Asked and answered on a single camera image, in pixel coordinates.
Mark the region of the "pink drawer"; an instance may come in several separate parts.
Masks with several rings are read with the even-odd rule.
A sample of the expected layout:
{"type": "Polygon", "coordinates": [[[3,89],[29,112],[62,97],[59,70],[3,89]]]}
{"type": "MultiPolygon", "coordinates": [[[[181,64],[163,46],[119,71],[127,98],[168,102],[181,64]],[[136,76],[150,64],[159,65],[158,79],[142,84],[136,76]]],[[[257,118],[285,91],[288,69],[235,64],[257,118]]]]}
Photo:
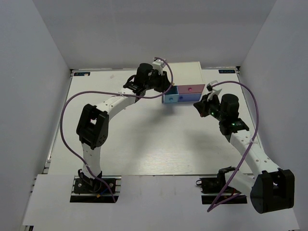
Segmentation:
{"type": "Polygon", "coordinates": [[[202,93],[204,90],[205,84],[194,84],[194,85],[178,85],[179,94],[196,94],[202,93]]]}

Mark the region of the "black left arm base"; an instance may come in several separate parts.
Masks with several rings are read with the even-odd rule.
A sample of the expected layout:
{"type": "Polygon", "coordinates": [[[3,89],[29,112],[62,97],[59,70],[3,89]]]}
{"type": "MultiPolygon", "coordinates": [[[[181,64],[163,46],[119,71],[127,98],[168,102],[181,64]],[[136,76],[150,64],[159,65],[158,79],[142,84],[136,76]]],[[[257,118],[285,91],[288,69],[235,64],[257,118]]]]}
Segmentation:
{"type": "Polygon", "coordinates": [[[121,190],[121,176],[106,176],[103,180],[109,185],[114,197],[104,183],[91,189],[80,177],[75,176],[71,190],[71,203],[110,204],[118,200],[121,190]]]}

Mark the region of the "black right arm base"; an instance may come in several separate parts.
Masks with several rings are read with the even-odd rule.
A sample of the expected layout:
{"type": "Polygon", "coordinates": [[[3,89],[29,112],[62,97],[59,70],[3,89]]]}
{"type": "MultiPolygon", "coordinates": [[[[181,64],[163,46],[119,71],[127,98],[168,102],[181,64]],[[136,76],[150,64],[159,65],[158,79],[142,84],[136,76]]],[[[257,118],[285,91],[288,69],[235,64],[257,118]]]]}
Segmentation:
{"type": "MultiPolygon", "coordinates": [[[[220,185],[217,177],[206,177],[198,179],[196,181],[196,186],[201,188],[202,204],[210,205],[214,201],[224,184],[220,185]]],[[[229,197],[234,196],[237,193],[239,193],[238,190],[228,186],[222,196],[218,199],[217,203],[228,199],[229,197]]],[[[225,202],[224,204],[247,204],[247,197],[241,194],[236,198],[225,202]]]]}

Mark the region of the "light blue small drawer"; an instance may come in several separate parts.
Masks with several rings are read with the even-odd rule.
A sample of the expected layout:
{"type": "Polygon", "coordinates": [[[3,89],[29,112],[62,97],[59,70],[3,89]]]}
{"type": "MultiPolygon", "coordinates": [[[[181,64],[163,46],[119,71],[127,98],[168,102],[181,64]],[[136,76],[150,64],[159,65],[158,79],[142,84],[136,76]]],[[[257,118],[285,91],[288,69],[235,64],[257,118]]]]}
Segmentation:
{"type": "Polygon", "coordinates": [[[162,96],[162,103],[177,103],[179,99],[179,93],[177,86],[173,86],[166,94],[162,96]]]}

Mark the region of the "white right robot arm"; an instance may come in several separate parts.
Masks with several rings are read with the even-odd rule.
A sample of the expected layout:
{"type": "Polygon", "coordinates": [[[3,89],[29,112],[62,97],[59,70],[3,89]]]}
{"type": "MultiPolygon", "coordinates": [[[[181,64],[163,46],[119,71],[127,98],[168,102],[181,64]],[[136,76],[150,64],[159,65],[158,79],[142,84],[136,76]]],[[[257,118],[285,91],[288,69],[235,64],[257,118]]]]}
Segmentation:
{"type": "Polygon", "coordinates": [[[241,193],[260,214],[292,208],[295,176],[291,170],[281,169],[253,141],[249,127],[239,118],[238,97],[224,94],[222,98],[214,95],[210,99],[204,95],[194,107],[201,117],[212,116],[219,121],[221,134],[244,157],[253,173],[249,177],[236,167],[222,168],[215,178],[201,178],[196,182],[202,187],[202,193],[227,192],[230,197],[241,193]]]}

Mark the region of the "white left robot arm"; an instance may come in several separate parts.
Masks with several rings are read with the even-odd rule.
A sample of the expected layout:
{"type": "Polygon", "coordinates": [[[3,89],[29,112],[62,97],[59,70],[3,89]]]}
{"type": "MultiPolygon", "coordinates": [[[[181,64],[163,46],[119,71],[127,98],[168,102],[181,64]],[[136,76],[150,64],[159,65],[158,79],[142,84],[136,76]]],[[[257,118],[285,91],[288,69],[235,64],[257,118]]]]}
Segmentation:
{"type": "Polygon", "coordinates": [[[127,80],[116,96],[98,105],[84,106],[77,126],[77,135],[86,163],[78,175],[91,192],[97,192],[103,184],[100,179],[100,155],[101,146],[108,137],[110,120],[145,96],[146,91],[154,89],[160,93],[165,92],[171,84],[167,72],[163,70],[165,65],[160,60],[155,60],[152,64],[140,64],[137,73],[127,80]]]}

